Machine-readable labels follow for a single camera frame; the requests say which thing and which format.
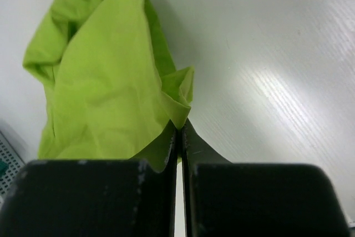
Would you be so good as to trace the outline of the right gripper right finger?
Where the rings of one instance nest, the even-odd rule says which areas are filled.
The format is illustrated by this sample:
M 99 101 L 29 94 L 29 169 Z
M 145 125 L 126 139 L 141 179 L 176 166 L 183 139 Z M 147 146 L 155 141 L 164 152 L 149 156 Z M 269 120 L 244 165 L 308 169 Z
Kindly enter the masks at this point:
M 333 185 L 310 164 L 233 163 L 186 122 L 187 236 L 350 236 Z

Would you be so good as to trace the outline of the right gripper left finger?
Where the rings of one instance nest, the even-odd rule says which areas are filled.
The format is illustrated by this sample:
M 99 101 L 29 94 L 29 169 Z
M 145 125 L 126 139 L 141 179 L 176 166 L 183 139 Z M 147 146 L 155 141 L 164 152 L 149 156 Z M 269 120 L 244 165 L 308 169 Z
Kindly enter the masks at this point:
M 177 130 L 128 160 L 34 160 L 1 208 L 2 236 L 173 236 Z

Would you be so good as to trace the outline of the lime green shorts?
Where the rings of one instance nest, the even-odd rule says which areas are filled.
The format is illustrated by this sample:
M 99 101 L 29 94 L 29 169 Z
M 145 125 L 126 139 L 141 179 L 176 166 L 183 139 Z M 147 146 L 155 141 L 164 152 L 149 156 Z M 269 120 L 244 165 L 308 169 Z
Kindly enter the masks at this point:
M 130 159 L 190 113 L 194 69 L 176 69 L 150 0 L 53 0 L 23 68 L 47 102 L 41 160 Z

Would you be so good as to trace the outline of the teal green shorts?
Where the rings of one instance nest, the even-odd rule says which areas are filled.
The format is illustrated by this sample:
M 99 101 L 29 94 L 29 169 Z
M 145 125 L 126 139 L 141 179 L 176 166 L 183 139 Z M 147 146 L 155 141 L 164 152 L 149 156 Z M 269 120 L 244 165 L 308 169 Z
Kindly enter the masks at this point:
M 4 161 L 0 160 L 0 178 L 4 176 L 8 169 L 8 164 L 5 163 Z

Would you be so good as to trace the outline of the white plastic basket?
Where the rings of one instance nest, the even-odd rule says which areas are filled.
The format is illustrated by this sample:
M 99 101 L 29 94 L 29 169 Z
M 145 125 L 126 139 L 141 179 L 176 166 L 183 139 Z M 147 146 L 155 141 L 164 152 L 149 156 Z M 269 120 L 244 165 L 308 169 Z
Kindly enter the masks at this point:
M 27 151 L 23 144 L 23 139 L 4 119 L 1 119 L 1 160 L 8 164 L 6 173 L 1 177 L 1 204 L 15 176 L 25 165 Z

